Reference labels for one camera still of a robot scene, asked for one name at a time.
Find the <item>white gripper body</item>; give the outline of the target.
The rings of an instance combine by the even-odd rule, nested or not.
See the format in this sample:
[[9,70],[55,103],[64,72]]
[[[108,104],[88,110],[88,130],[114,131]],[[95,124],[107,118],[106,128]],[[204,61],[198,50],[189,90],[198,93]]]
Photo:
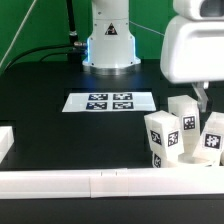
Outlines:
[[224,21],[175,16],[165,31],[160,68],[171,83],[224,80]]

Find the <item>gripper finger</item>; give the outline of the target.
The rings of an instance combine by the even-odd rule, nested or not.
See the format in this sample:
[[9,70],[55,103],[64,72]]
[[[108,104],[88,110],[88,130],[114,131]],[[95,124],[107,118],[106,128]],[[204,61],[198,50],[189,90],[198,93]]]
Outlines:
[[209,88],[208,82],[194,82],[192,87],[198,97],[197,103],[199,110],[204,113],[207,111],[207,105],[209,98],[206,94],[206,90]]

